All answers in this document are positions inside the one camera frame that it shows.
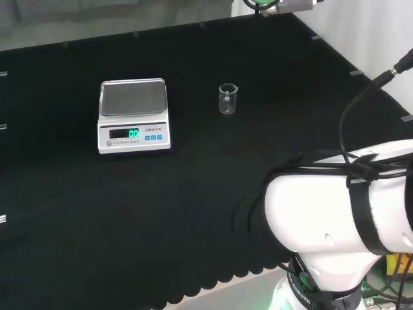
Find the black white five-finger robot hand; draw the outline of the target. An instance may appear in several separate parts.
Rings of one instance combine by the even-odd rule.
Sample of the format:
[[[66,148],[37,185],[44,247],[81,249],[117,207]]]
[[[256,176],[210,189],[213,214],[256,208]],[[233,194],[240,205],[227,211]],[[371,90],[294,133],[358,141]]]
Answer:
[[[254,15],[268,10],[277,10],[280,0],[243,0],[245,6],[254,11]]]

